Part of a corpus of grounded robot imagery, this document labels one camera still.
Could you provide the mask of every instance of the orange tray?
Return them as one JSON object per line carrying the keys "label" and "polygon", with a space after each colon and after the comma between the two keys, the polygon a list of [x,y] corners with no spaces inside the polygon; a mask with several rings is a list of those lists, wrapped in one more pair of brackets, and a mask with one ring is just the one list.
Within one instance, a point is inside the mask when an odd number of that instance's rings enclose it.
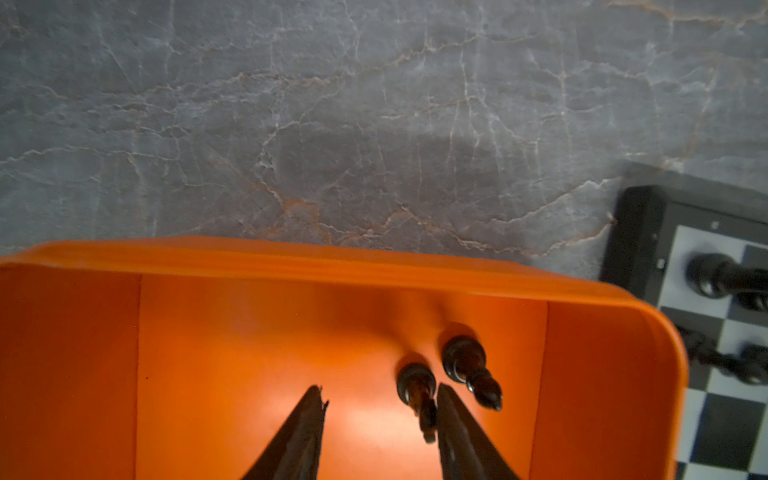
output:
{"label": "orange tray", "polygon": [[473,329],[504,390],[455,386],[523,479],[673,478],[687,361],[604,283],[514,263],[180,237],[0,257],[3,478],[240,478],[306,389],[330,401],[319,477],[440,478],[396,393]]}

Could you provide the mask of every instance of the marble countertop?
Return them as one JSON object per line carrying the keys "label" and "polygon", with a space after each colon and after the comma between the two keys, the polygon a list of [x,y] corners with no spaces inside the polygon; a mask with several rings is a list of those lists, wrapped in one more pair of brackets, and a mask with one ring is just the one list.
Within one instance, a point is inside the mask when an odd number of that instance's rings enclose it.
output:
{"label": "marble countertop", "polygon": [[0,0],[0,253],[205,234],[595,278],[637,172],[768,193],[766,8]]}

